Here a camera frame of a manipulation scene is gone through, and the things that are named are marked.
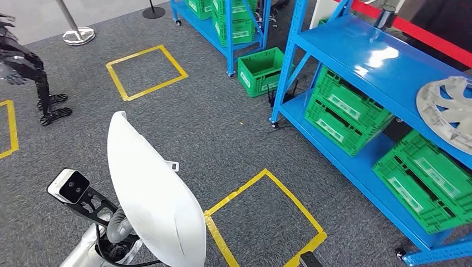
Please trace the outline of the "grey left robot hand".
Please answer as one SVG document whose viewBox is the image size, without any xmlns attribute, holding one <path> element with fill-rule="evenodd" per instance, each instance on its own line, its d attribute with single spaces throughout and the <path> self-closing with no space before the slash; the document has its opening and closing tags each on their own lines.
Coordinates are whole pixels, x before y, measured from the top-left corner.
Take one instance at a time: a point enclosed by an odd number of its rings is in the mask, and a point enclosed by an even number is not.
<svg viewBox="0 0 472 267">
<path fill-rule="evenodd" d="M 117 244 L 124 241 L 134 231 L 121 206 L 113 213 L 106 229 L 109 242 Z"/>
</svg>

